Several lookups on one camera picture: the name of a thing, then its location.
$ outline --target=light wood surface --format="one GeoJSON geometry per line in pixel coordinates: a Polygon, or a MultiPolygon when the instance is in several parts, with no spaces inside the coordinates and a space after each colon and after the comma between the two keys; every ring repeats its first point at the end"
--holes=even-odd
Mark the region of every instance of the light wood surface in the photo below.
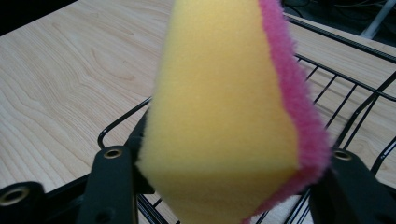
{"type": "MultiPolygon", "coordinates": [[[[151,95],[172,4],[80,0],[0,37],[0,188],[32,180],[49,191],[90,171],[99,132],[151,95]]],[[[396,55],[395,48],[321,27],[396,55]]],[[[290,31],[298,53],[375,88],[396,71],[396,64],[297,26],[290,31]]],[[[312,70],[312,64],[301,65],[312,70]]],[[[313,98],[330,78],[320,70],[312,76],[313,98]]],[[[395,85],[386,93],[396,96],[395,85]]],[[[324,119],[350,88],[341,79],[334,81],[318,101],[324,119]]],[[[329,128],[332,138],[369,94],[356,89],[329,128]]],[[[396,134],[395,111],[396,103],[380,99],[348,148],[368,166],[396,134]]],[[[106,145],[123,144],[141,115],[111,132],[106,145]]],[[[396,187],[396,153],[386,159],[378,179],[396,187]]],[[[152,203],[158,199],[150,197],[152,203]]],[[[295,200],[271,211],[265,223],[285,218],[295,200]]],[[[164,203],[157,209],[175,223],[164,203]]]]}

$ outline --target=sponge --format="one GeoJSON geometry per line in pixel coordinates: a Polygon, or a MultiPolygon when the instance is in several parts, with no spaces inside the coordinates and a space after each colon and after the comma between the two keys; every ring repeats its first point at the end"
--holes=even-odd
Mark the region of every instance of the sponge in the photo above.
{"type": "Polygon", "coordinates": [[[176,0],[137,166],[182,223],[248,223],[330,149],[277,0],[176,0]]]}

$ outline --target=dark floor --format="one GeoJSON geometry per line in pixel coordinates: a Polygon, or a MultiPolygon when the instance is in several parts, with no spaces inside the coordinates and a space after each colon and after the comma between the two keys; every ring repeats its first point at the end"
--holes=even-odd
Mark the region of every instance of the dark floor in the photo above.
{"type": "MultiPolygon", "coordinates": [[[[0,35],[35,21],[76,0],[0,0],[0,35]]],[[[285,11],[359,35],[386,0],[282,0],[285,11]]],[[[396,8],[386,17],[374,40],[396,47],[396,8]]]]}
{"type": "MultiPolygon", "coordinates": [[[[371,23],[386,0],[284,0],[285,11],[354,35],[371,23]]],[[[375,41],[396,47],[396,8],[382,23],[375,41]]]]}

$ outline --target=yellow foam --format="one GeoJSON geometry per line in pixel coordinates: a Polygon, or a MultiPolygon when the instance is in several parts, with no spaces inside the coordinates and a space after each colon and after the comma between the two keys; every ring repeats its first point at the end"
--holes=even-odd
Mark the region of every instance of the yellow foam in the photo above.
{"type": "Polygon", "coordinates": [[[176,0],[138,167],[182,223],[240,223],[298,169],[257,0],[176,0]]]}

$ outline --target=pink scrubbing pad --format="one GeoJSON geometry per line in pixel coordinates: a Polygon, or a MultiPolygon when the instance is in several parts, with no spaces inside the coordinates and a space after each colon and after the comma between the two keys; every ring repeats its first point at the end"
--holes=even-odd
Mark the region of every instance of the pink scrubbing pad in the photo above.
{"type": "Polygon", "coordinates": [[[279,75],[283,104],[299,135],[298,156],[301,167],[298,173],[257,209],[255,215],[271,209],[307,184],[317,181],[329,165],[331,155],[324,125],[309,99],[304,71],[292,56],[294,44],[282,8],[278,1],[259,0],[259,4],[263,16],[262,28],[267,34],[271,57],[279,75]]]}

